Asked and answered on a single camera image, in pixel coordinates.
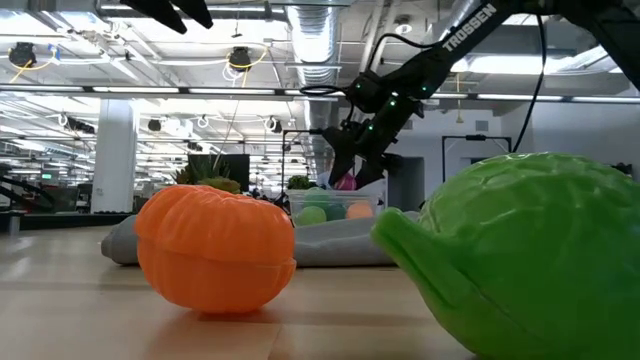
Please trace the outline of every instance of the pumpkin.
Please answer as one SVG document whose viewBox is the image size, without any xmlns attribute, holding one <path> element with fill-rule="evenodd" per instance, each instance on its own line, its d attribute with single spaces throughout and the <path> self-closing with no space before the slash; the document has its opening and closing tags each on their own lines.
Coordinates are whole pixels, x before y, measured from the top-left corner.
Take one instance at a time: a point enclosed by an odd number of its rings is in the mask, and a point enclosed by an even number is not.
<svg viewBox="0 0 640 360">
<path fill-rule="evenodd" d="M 205 313 L 243 313 L 289 283 L 293 227 L 278 207 L 210 186 L 174 185 L 137 216 L 138 259 L 168 301 Z"/>
</svg>

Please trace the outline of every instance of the plastic bin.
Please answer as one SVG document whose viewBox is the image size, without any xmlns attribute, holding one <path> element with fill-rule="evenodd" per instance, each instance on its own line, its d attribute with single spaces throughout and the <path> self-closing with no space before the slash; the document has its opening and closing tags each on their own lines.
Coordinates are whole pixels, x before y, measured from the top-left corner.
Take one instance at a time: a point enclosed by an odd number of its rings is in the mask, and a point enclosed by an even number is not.
<svg viewBox="0 0 640 360">
<path fill-rule="evenodd" d="M 289 190 L 287 195 L 296 227 L 373 217 L 376 213 L 377 197 L 370 193 L 314 189 Z"/>
</svg>

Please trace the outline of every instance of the green plastic cabbage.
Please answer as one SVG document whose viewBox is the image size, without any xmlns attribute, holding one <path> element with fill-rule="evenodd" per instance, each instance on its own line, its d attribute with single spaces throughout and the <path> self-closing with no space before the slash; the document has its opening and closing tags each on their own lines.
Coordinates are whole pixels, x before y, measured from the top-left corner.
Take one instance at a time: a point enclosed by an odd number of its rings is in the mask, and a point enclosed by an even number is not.
<svg viewBox="0 0 640 360">
<path fill-rule="evenodd" d="M 462 171 L 419 224 L 372 230 L 438 322 L 482 359 L 640 359 L 640 186 L 564 154 Z"/>
</svg>

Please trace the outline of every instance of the pillar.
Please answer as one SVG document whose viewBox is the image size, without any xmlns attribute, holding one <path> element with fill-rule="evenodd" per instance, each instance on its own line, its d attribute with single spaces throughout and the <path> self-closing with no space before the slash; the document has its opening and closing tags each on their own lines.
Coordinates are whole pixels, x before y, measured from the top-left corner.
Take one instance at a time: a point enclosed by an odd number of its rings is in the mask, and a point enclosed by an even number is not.
<svg viewBox="0 0 640 360">
<path fill-rule="evenodd" d="M 91 212 L 131 212 L 139 116 L 128 100 L 103 99 Z"/>
</svg>

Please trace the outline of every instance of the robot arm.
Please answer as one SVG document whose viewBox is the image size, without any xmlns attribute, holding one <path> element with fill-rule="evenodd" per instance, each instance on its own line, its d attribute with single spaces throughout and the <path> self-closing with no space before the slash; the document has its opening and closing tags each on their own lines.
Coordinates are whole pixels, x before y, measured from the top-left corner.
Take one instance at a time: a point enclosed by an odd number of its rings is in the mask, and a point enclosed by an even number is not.
<svg viewBox="0 0 640 360">
<path fill-rule="evenodd" d="M 420 100 L 430 98 L 453 65 L 496 28 L 517 13 L 564 16 L 590 31 L 629 80 L 640 89 L 640 21 L 621 0 L 488 0 L 442 41 L 407 61 L 396 71 L 378 76 L 367 70 L 349 86 L 347 98 L 364 113 L 375 113 L 362 124 L 329 128 L 324 137 L 335 151 L 329 182 L 335 183 L 363 160 L 358 188 L 394 171 L 400 158 L 385 151 L 412 114 L 422 117 Z"/>
</svg>

